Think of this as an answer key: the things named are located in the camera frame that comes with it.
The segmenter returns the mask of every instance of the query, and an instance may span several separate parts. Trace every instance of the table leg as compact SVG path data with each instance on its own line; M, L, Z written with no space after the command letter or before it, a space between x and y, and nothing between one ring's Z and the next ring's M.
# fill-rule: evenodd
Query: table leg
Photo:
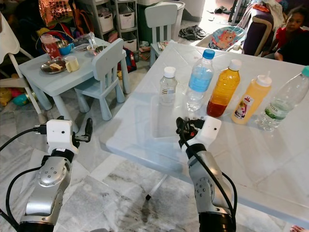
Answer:
M126 58L123 58L120 61L120 64L121 64L122 84L124 88L124 93L128 94L131 92L131 89L130 89L130 82L129 82L129 74L127 73L127 67L126 67Z
M39 102L43 106L43 108L45 110L50 110L53 106L50 103L50 101L48 100L48 98L45 95L45 93L41 89L36 87L35 84L31 83L29 80L28 80L28 82L29 82L29 85L31 86L32 90L34 91L35 95L37 96Z
M63 100L62 100L62 98L60 97L60 95L54 96L53 99L54 99L54 101L55 101L55 104L56 104L56 106L57 106L57 108L58 108L59 113L60 113L62 116L64 116L64 119L65 119L65 120L71 120L72 125L73 125L73 131L74 131L75 133L77 133L78 130L79 130L79 128L77 127L75 121L73 120L73 118L72 118L71 115L69 114L69 112L68 112L68 110L67 110L67 108L66 108L66 106L65 106L65 104L64 104L64 102L63 102Z

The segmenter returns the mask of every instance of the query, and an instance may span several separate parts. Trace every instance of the plate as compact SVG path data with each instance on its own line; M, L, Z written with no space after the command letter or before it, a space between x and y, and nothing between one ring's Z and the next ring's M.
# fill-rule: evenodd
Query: plate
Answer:
M55 69L52 69L51 67L49 67L51 64L57 64L57 65L60 65L62 67L61 70L55 70ZM63 58L61 57L56 57L55 59L51 60L51 61L48 61L48 62L45 62L42 66L41 66L41 70L45 73L48 73L48 74L56 74L56 73L60 73L60 72L63 72L65 71L67 68L66 68L66 62Z

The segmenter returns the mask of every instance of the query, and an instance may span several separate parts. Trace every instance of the small white chair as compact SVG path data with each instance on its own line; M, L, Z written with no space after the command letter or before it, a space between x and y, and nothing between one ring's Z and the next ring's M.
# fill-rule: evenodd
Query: small white chair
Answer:
M154 64L155 58L159 57L162 52L159 50L157 42L171 40L171 25L176 22L177 10L178 8L175 4L151 6L145 9L146 23L149 28L152 28L153 33L153 43L151 44L150 50L150 67ZM167 26L166 40L164 40L164 26ZM157 40L157 27L160 27L160 40Z
M99 99L103 120L110 120L112 114L108 108L105 97L115 88L117 101L122 103L125 96L117 76L117 64L123 58L123 39L117 39L92 60L94 78L91 78L75 87L80 111L86 113L90 110L83 95Z
M40 110L37 102L35 101L31 90L26 83L24 76L22 75L17 61L14 57L13 54L17 54L18 52L23 53L25 56L27 56L30 59L33 59L33 57L26 52L24 49L22 49L19 46L19 42L14 35L12 29L10 28L10 25L8 22L5 20L4 16L0 13L0 64L3 62L4 57L6 54L9 55L12 64L14 65L16 72L19 76L19 79L13 79L13 78L7 78L7 79L2 79L0 80L0 86L1 87L23 87L25 88L37 114L39 117L39 122L41 124L47 122L46 117L42 114L42 111Z

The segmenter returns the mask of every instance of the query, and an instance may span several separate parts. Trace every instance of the person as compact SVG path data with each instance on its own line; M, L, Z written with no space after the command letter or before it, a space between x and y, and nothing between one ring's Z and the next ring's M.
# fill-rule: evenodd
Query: person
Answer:
M288 15L286 26L284 28L278 28L276 39L267 51L262 52L261 57L273 59L275 55L273 49L275 46L278 45L277 49L279 49L295 36L304 32L300 27L307 21L307 17L308 11L305 7L299 6L292 9Z
M309 230L306 230L300 226L292 226L290 228L290 232L309 232Z
M309 65L309 31L299 34L274 54L276 60Z

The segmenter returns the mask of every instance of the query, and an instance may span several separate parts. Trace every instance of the small blue table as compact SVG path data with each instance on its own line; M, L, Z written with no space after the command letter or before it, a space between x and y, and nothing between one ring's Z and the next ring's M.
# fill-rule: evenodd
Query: small blue table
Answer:
M110 43L95 38L97 45L108 46ZM126 52L123 50L123 59L121 60L122 81L124 93L130 93L130 83L126 67ZM78 127L70 116L60 94L79 85L80 83L93 77L92 59L93 55L88 51L71 52L69 56L76 56L79 63L79 70L68 72L67 70L57 74L47 74L41 70L41 65L50 60L48 54L31 59L21 65L19 69L22 74L27 78L29 84L38 97L39 102L45 110L52 108L51 103L44 93L53 97L58 111L65 119L73 122L73 131L78 132Z

